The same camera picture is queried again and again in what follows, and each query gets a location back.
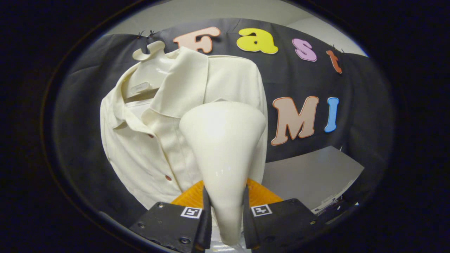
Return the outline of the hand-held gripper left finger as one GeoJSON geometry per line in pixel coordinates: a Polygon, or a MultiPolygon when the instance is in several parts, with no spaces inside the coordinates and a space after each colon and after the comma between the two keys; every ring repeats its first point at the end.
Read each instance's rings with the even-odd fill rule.
{"type": "Polygon", "coordinates": [[[180,253],[204,253],[211,247],[212,209],[201,180],[171,203],[157,202],[130,230],[180,253]]]}

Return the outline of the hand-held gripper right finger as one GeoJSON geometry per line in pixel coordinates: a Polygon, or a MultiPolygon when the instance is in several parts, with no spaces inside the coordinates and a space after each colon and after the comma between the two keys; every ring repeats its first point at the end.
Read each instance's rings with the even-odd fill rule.
{"type": "Polygon", "coordinates": [[[243,197],[243,236],[252,252],[288,252],[327,227],[298,199],[283,200],[254,180],[246,181],[243,197]]]}

